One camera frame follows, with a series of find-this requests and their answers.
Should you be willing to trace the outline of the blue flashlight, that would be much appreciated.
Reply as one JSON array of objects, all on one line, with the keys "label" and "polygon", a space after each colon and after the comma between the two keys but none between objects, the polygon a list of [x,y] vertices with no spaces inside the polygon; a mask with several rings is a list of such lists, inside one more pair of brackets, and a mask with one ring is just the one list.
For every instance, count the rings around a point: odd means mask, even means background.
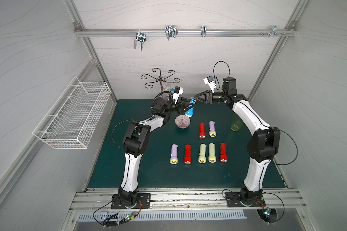
[{"label": "blue flashlight", "polygon": [[194,107],[195,107],[195,104],[196,104],[196,100],[194,99],[194,97],[191,97],[189,108],[188,108],[188,110],[185,112],[185,115],[186,115],[187,117],[192,117],[192,116],[193,116],[193,109],[194,109]]}]

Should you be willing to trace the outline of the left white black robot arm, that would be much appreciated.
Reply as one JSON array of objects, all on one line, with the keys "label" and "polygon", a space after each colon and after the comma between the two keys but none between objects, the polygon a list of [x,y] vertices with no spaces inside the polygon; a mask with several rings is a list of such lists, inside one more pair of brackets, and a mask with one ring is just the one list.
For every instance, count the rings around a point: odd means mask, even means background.
[{"label": "left white black robot arm", "polygon": [[126,208],[133,208],[138,197],[138,171],[143,154],[146,152],[150,133],[162,127],[171,112],[179,107],[180,93],[163,91],[153,100],[152,115],[145,120],[131,120],[122,140],[125,154],[123,181],[117,192],[117,199]]}]

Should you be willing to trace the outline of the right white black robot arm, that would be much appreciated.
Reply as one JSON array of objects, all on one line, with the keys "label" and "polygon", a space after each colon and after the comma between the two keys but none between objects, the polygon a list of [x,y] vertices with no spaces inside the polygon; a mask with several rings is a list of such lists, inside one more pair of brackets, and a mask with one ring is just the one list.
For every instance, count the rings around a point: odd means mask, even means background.
[{"label": "right white black robot arm", "polygon": [[224,78],[222,90],[218,92],[215,92],[217,84],[214,77],[206,77],[203,82],[210,89],[196,94],[194,99],[206,104],[225,103],[240,117],[252,135],[247,145],[250,163],[239,195],[242,205],[250,207],[263,198],[263,179],[267,167],[278,153],[280,131],[261,119],[247,98],[237,93],[235,78]]}]

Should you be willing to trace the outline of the purple flashlight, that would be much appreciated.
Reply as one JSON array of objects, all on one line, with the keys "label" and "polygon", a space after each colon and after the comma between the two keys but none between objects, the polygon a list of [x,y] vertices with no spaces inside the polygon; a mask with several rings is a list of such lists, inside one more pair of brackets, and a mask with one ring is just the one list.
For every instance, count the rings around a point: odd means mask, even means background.
[{"label": "purple flashlight", "polygon": [[177,144],[172,144],[170,163],[173,165],[178,163],[177,148],[178,148]]},{"label": "purple flashlight", "polygon": [[216,136],[216,128],[215,128],[215,122],[214,121],[209,122],[209,136],[210,137]]}]

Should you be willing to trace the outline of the red flashlight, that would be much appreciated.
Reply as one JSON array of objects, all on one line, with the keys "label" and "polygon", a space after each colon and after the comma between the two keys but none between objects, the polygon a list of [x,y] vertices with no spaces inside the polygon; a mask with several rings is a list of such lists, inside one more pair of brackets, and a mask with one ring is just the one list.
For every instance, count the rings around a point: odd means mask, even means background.
[{"label": "red flashlight", "polygon": [[192,163],[192,158],[191,158],[191,145],[186,144],[185,145],[185,156],[184,156],[184,163],[189,165]]},{"label": "red flashlight", "polygon": [[206,137],[205,124],[204,123],[200,123],[199,124],[199,138],[200,139],[205,139],[205,137]]},{"label": "red flashlight", "polygon": [[220,144],[220,161],[223,163],[226,163],[228,161],[227,145],[225,143]]}]

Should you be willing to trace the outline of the pale green flashlight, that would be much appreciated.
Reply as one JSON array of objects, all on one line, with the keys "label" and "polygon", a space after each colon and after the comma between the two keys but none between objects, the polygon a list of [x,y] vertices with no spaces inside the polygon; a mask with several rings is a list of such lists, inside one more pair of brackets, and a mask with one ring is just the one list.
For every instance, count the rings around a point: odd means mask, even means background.
[{"label": "pale green flashlight", "polygon": [[201,164],[206,163],[206,144],[202,143],[200,145],[200,152],[199,152],[199,157],[198,157],[198,162]]},{"label": "pale green flashlight", "polygon": [[209,144],[209,156],[208,156],[208,161],[210,163],[215,163],[216,162],[216,147],[214,143]]}]

